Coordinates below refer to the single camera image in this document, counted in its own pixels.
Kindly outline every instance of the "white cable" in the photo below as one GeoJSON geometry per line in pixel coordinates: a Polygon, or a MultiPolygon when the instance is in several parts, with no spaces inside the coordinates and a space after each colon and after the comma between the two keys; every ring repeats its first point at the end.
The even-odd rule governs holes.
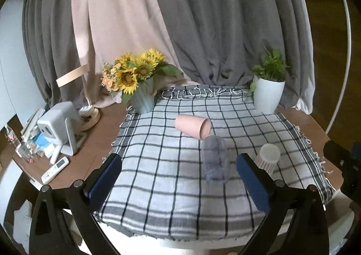
{"type": "Polygon", "coordinates": [[[346,70],[345,70],[345,77],[343,79],[343,84],[342,84],[342,88],[341,88],[341,93],[340,93],[340,97],[339,100],[337,102],[335,111],[333,112],[331,121],[329,123],[329,125],[327,126],[326,129],[326,134],[329,133],[329,131],[332,128],[333,122],[335,121],[335,118],[337,116],[337,113],[340,109],[340,105],[343,99],[343,95],[345,93],[345,89],[346,89],[346,85],[347,85],[347,80],[348,80],[348,73],[350,71],[350,64],[351,64],[351,50],[352,50],[352,42],[351,42],[351,21],[350,21],[350,12],[348,10],[348,5],[347,5],[347,0],[343,0],[343,4],[345,7],[345,13],[346,13],[346,25],[347,25],[347,62],[346,62],[346,70]]]}

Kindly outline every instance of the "potted plant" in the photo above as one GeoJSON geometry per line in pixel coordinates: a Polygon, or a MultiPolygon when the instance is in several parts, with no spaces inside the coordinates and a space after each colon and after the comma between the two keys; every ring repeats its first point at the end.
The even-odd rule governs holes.
{"type": "Polygon", "coordinates": [[[264,64],[255,65],[252,72],[255,77],[250,86],[254,92],[255,109],[264,114],[274,113],[281,99],[286,80],[286,63],[282,60],[281,51],[275,49],[270,53],[267,49],[264,64]]]}
{"type": "Polygon", "coordinates": [[[177,67],[167,64],[165,56],[154,49],[141,55],[125,53],[115,59],[113,65],[104,64],[102,86],[113,97],[121,94],[121,102],[131,101],[137,113],[148,113],[154,109],[153,76],[177,77],[183,74],[177,67]]]}

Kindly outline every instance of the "plaid tablecloth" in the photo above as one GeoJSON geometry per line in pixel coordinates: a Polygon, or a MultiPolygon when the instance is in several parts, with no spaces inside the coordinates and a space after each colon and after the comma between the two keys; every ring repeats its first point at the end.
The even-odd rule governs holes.
{"type": "Polygon", "coordinates": [[[245,190],[235,161],[243,152],[254,159],[267,142],[281,151],[273,179],[299,188],[315,184],[324,202],[332,197],[334,189],[299,129],[280,113],[257,112],[246,91],[203,85],[163,91],[151,113],[130,110],[122,124],[112,152],[122,156],[123,169],[95,217],[128,235],[210,240],[250,234],[264,214],[245,190]],[[208,185],[202,177],[201,142],[174,128],[180,113],[210,118],[212,132],[225,139],[227,184],[208,185]]]}

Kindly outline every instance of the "beige curtain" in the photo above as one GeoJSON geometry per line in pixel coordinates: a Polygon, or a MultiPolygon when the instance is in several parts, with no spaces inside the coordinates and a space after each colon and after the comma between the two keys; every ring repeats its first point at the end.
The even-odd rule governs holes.
{"type": "MultiPolygon", "coordinates": [[[[80,62],[90,67],[87,89],[96,107],[114,103],[106,90],[100,91],[102,64],[113,63],[127,51],[140,54],[155,48],[181,69],[157,0],[72,0],[72,16],[80,62]]],[[[155,79],[155,89],[194,84],[186,75],[155,79]]]]}

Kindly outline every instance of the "gray vase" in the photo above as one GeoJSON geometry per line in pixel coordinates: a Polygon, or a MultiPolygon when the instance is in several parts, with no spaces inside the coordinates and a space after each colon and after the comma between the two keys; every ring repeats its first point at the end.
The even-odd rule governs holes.
{"type": "Polygon", "coordinates": [[[149,113],[154,109],[153,77],[141,82],[130,102],[137,113],[149,113]]]}

